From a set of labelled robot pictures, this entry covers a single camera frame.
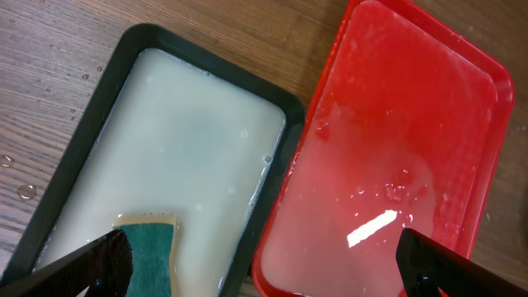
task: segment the table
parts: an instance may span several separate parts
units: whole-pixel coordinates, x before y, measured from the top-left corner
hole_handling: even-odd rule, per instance
[[[473,261],[528,289],[528,2],[417,0],[506,65],[516,87]],[[0,0],[0,269],[126,28],[152,22],[308,105],[347,0]],[[34,200],[17,196],[36,186]],[[247,279],[241,296],[258,296]]]

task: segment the wooden table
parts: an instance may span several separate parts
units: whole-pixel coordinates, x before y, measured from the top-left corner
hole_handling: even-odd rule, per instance
[[[506,65],[516,106],[473,260],[528,289],[528,2],[419,0]],[[120,35],[167,27],[310,102],[347,0],[0,0],[0,269],[15,249]],[[37,197],[17,197],[21,185]],[[241,295],[258,295],[251,280]]]

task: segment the red tray rim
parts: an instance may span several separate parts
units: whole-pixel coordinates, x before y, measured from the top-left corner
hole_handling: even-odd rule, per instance
[[[494,125],[496,129],[490,130],[490,133],[487,135],[485,140],[481,163],[478,165],[478,168],[475,172],[475,178],[469,192],[468,202],[466,203],[462,224],[460,226],[460,232],[458,234],[457,242],[454,248],[455,252],[459,253],[461,256],[466,258],[471,257],[471,252],[473,251],[477,232],[479,231],[479,225],[482,219],[484,206],[486,205],[488,192],[491,187],[493,172],[495,171],[495,167],[497,165],[502,141],[504,140],[510,114],[512,113],[514,103],[512,78],[508,71],[498,61],[494,60],[482,50],[470,44],[464,37],[462,37],[462,35],[454,32],[448,26],[439,22],[432,15],[430,15],[428,12],[425,12],[413,2],[408,0],[351,0],[345,10],[341,25],[339,26],[339,30],[337,31],[336,38],[331,48],[330,55],[327,58],[327,62],[325,63],[323,72],[318,81],[317,88],[313,94],[312,101],[306,114],[305,128],[303,134],[301,135],[300,141],[297,144],[297,148],[295,150],[294,157],[290,162],[289,169],[287,170],[288,174],[282,183],[280,193],[277,196],[275,204],[273,205],[270,217],[266,222],[266,226],[262,232],[260,242],[257,246],[255,257],[253,258],[252,278],[257,290],[263,296],[276,297],[277,291],[280,292],[280,296],[296,296],[294,294],[273,288],[273,286],[265,280],[260,265],[262,249],[266,244],[267,236],[269,235],[271,226],[275,221],[279,204],[282,201],[285,188],[288,185],[290,179],[290,173],[293,171],[300,150],[303,147],[306,134],[308,133],[309,127],[314,118],[314,113],[317,110],[323,90],[326,86],[328,75],[330,74],[330,70],[332,69],[333,63],[337,57],[337,52],[341,47],[341,42],[348,27],[348,23],[351,20],[351,15],[354,12],[354,9],[364,1],[377,1],[392,9],[400,16],[406,18],[412,24],[424,30],[433,38],[439,40],[442,44],[446,45],[454,52],[467,59],[470,63],[482,69],[491,77],[495,85],[497,93],[496,103],[498,106],[502,106],[503,112],[500,114],[493,113],[492,122],[490,125]]]

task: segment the black tray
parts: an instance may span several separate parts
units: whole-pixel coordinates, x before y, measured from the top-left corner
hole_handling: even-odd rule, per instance
[[[291,93],[159,26],[140,24],[121,37],[79,121],[57,170],[27,225],[0,280],[0,287],[27,276],[44,246],[64,203],[101,132],[121,87],[143,50],[157,48],[239,86],[280,107],[286,126],[255,208],[243,232],[219,296],[235,296],[248,271],[258,239],[281,187],[304,123],[304,108]]]

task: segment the green sponge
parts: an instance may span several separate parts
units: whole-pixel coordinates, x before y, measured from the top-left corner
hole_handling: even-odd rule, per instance
[[[128,215],[114,223],[132,247],[134,273],[127,297],[177,297],[174,254],[177,220],[171,215]]]

